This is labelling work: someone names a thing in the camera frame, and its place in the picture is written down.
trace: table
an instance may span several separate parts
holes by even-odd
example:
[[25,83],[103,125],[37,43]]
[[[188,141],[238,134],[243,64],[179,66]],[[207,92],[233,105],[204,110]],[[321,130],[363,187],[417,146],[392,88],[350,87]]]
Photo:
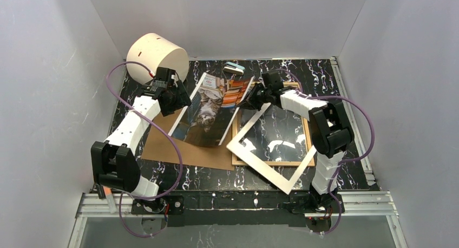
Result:
[[[226,60],[212,61],[190,61],[189,72],[186,80],[186,88],[190,94],[195,84],[199,81],[203,72],[215,76],[225,76],[222,68]],[[333,73],[330,60],[242,60],[233,61],[246,68],[245,77],[255,75],[255,81],[259,81],[263,72],[271,69],[288,69],[295,74],[303,86],[306,94],[313,96],[339,95],[339,88]],[[294,82],[288,74],[282,74],[284,82]],[[132,103],[135,92],[140,84],[132,80],[128,75],[124,79],[121,90],[121,97]],[[113,131],[122,121],[127,108],[118,103],[113,117],[111,131]],[[178,165],[165,162],[149,161],[140,158],[146,136],[139,143],[136,151],[136,160],[141,168],[141,173],[147,179],[156,179],[161,190],[166,190],[172,186],[178,175]],[[358,155],[355,144],[352,144],[346,154],[346,158],[354,158]],[[277,167],[279,173],[286,178],[290,178],[296,168]],[[308,190],[314,177],[315,169],[308,168],[304,171],[294,190]],[[342,166],[338,175],[338,184],[341,190],[377,190],[377,185],[369,186],[365,178],[365,172],[360,162],[352,162]],[[277,190],[269,181],[261,177],[250,167],[236,167],[234,171],[223,171],[220,169],[203,168],[196,166],[184,166],[183,175],[179,183],[178,190],[186,191],[270,191]]]
[[[110,213],[109,207],[97,194],[84,194],[78,208],[75,226],[69,247],[407,247],[398,222],[398,212],[388,191],[343,192],[346,212],[341,223],[324,238],[309,234],[305,218],[317,214],[298,214],[303,225],[286,221],[283,216],[273,216],[272,209],[233,210],[233,222],[223,223],[223,216],[209,216],[206,213],[231,212],[219,208],[203,209],[202,216],[194,218],[192,224],[182,227],[169,225],[160,234],[151,238],[131,236],[121,225],[117,213]],[[161,214],[131,214],[133,200],[114,194],[115,203],[120,205],[123,217],[130,229],[136,233],[157,232],[163,222]],[[269,216],[258,217],[260,222],[248,222],[257,213]],[[337,214],[331,217],[336,222]]]

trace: white cylinder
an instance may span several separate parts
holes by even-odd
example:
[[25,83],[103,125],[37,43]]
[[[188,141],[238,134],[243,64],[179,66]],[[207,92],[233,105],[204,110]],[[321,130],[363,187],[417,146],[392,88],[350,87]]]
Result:
[[154,197],[158,194],[159,186],[155,182],[151,182],[148,179],[140,176],[139,183],[134,191],[131,192],[132,195],[138,197]]
[[[153,73],[158,67],[174,69],[180,80],[188,74],[188,54],[186,51],[155,33],[148,33],[138,39],[129,49],[126,61],[137,61],[146,65]],[[137,64],[127,64],[130,76],[138,83],[145,84],[152,79],[148,71]]]
[[[327,189],[330,180],[332,180],[333,174],[339,168],[339,162],[342,161],[343,156],[344,152],[338,152],[329,159],[324,154],[317,153],[316,174],[314,175],[311,184],[320,195],[328,193]],[[333,178],[330,191],[335,190],[337,187],[336,178]]]

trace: book photo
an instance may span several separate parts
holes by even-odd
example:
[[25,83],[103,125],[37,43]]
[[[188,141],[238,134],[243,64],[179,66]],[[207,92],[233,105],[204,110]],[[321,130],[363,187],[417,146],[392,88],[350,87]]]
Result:
[[191,94],[191,105],[182,109],[169,135],[202,147],[223,142],[250,88],[253,77],[226,80],[204,73]]

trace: glass pane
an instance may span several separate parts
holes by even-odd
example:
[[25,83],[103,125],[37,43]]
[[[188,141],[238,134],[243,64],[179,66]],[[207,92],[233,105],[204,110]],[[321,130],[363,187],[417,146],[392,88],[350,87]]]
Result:
[[[141,219],[126,218],[136,233]],[[148,226],[159,228],[157,219]],[[169,227],[154,238],[131,236],[119,218],[88,218],[81,247],[395,247],[385,216],[342,217],[335,231],[321,238],[305,227],[287,225],[200,225]]]

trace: black bracket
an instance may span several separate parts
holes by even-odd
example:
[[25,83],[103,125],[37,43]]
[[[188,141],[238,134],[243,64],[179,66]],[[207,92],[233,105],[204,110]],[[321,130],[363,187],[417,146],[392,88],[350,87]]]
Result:
[[[185,210],[183,196],[172,194],[153,201],[134,199],[131,214],[164,214],[166,210],[162,211],[162,209],[167,204],[169,205],[167,214],[183,214]],[[144,206],[149,207],[152,211],[148,212]]]
[[137,91],[137,96],[147,95],[158,100],[163,116],[191,105],[191,99],[182,81],[177,79],[174,82],[174,77],[178,77],[175,70],[158,67],[154,80],[144,84]]
[[312,144],[317,152],[332,158],[335,154],[345,152],[354,140],[352,130],[343,102],[329,102],[325,107],[312,108],[309,111]]
[[341,206],[342,212],[344,212],[343,198],[338,194],[338,189],[333,191],[340,204],[337,204],[335,200],[329,194],[319,195],[316,190],[311,186],[310,191],[296,191],[291,192],[290,202],[285,204],[285,208],[293,214],[304,214],[304,213],[317,213],[317,208],[323,207],[325,209],[331,207],[333,211],[338,212],[338,205]]
[[91,147],[94,182],[132,192],[140,180],[140,169],[130,148],[95,142]]
[[264,103],[271,103],[281,107],[280,96],[294,87],[284,87],[284,83],[277,70],[270,70],[261,75],[263,84],[257,83],[250,90],[243,101],[238,104],[238,107],[249,110],[260,110]]

